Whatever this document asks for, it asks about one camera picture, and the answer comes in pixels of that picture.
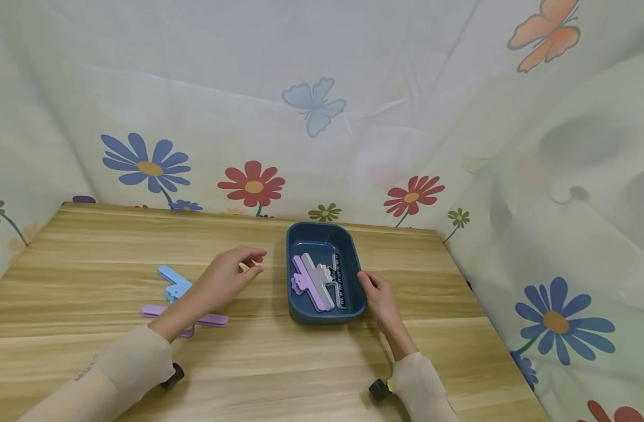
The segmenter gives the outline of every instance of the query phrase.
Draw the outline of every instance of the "orange flower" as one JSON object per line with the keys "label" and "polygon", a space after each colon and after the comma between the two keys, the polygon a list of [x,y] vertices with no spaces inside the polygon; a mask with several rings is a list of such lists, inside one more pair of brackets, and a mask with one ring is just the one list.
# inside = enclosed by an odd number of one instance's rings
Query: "orange flower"
{"label": "orange flower", "polygon": [[244,165],[244,173],[238,169],[230,167],[226,169],[226,176],[232,182],[219,182],[221,189],[237,189],[228,194],[228,199],[244,200],[246,207],[267,207],[271,199],[280,199],[282,195],[278,190],[282,190],[285,183],[282,178],[271,179],[277,174],[276,167],[269,167],[261,174],[261,164],[258,161],[247,161]]}
{"label": "orange flower", "polygon": [[399,217],[408,209],[408,215],[414,215],[420,210],[418,203],[423,205],[432,205],[437,201],[437,197],[430,195],[441,192],[446,187],[444,185],[434,187],[438,181],[439,176],[431,179],[427,176],[420,179],[418,179],[417,176],[413,176],[408,181],[408,192],[402,188],[390,189],[387,194],[397,199],[389,199],[385,201],[383,205],[385,205],[385,207],[390,207],[387,209],[387,213],[389,214],[394,212],[394,217]]}

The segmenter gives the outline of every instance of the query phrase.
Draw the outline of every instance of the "dark blue plastic tray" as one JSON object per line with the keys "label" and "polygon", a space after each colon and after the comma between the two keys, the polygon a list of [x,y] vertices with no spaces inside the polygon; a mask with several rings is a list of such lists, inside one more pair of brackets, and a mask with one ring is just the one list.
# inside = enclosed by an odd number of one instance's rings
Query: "dark blue plastic tray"
{"label": "dark blue plastic tray", "polygon": [[[312,261],[332,266],[333,255],[340,257],[340,270],[343,275],[343,289],[345,292],[345,309],[340,309],[337,304],[328,312],[317,312],[312,299],[305,292],[301,295],[294,293],[290,280],[296,272],[292,258],[294,255],[309,253]],[[357,250],[352,236],[343,227],[325,223],[295,223],[287,230],[287,292],[289,295],[289,314],[294,321],[300,324],[323,325],[343,324],[354,317],[361,315],[366,309],[366,294],[357,279],[357,272],[361,270],[357,258]],[[336,298],[335,289],[329,286],[331,297]]]}

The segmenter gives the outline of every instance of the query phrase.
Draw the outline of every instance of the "fabric curtain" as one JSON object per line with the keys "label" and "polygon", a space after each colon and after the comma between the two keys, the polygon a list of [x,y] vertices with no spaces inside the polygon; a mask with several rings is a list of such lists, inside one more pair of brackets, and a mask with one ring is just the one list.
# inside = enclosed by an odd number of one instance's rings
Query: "fabric curtain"
{"label": "fabric curtain", "polygon": [[65,200],[434,229],[554,421],[644,421],[644,0],[0,1],[1,200],[0,276]]}

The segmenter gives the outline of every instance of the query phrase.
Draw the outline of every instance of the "foam puzzle piece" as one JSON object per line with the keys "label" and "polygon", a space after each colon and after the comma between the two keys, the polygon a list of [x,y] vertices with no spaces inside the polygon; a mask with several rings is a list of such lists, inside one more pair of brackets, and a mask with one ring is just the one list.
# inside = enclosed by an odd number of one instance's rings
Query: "foam puzzle piece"
{"label": "foam puzzle piece", "polygon": [[[167,309],[167,307],[161,307],[157,305],[144,305],[141,308],[141,315],[147,318],[157,318]],[[202,318],[196,321],[198,325],[207,325],[210,327],[223,327],[225,324],[228,324],[228,317],[225,315],[218,314],[207,314]]]}
{"label": "foam puzzle piece", "polygon": [[305,269],[305,265],[303,264],[303,261],[301,261],[300,256],[295,255],[292,260],[294,261],[294,266],[298,271],[298,273],[294,273],[294,278],[291,279],[291,287],[294,289],[294,292],[296,294],[303,294],[303,292],[307,291],[308,296],[310,296],[310,299],[312,300],[312,305],[314,305],[317,312],[330,311],[331,309],[325,306],[325,302],[322,301],[322,298],[317,293],[317,289],[315,288],[308,271]]}
{"label": "foam puzzle piece", "polygon": [[191,325],[190,327],[186,328],[179,334],[179,337],[192,337],[195,332],[195,326]]}
{"label": "foam puzzle piece", "polygon": [[326,285],[332,285],[336,291],[336,306],[339,309],[345,309],[345,291],[343,289],[343,275],[340,272],[340,255],[335,253],[331,259],[333,261],[331,268],[323,266],[330,274]]}
{"label": "foam puzzle piece", "polygon": [[303,265],[312,279],[312,283],[317,290],[317,294],[322,298],[323,307],[327,311],[334,309],[335,305],[333,303],[333,299],[329,294],[329,290],[326,289],[327,283],[331,283],[333,281],[329,269],[322,264],[315,266],[315,263],[312,262],[312,258],[308,253],[301,255],[301,261],[303,261]]}
{"label": "foam puzzle piece", "polygon": [[178,301],[178,299],[182,297],[185,292],[188,292],[188,289],[193,285],[190,281],[184,279],[179,273],[168,266],[158,268],[158,274],[172,284],[167,287],[165,293],[165,297],[170,303]]}

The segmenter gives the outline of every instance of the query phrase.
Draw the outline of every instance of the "person's right hand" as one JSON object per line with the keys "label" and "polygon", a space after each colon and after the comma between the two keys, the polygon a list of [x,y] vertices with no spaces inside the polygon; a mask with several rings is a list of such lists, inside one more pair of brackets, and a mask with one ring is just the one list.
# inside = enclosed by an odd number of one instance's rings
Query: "person's right hand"
{"label": "person's right hand", "polygon": [[401,320],[392,284],[371,271],[360,271],[357,273],[357,278],[366,292],[368,308],[378,323],[378,329],[390,344],[394,360],[402,360],[418,352],[418,347]]}
{"label": "person's right hand", "polygon": [[380,332],[387,335],[389,330],[402,326],[392,284],[372,271],[360,271],[357,277],[366,292],[368,308],[378,323]]}
{"label": "person's right hand", "polygon": [[239,246],[216,255],[188,292],[148,324],[148,328],[171,343],[202,315],[236,298],[263,272],[263,267],[257,263],[263,262],[265,254],[265,249]]}

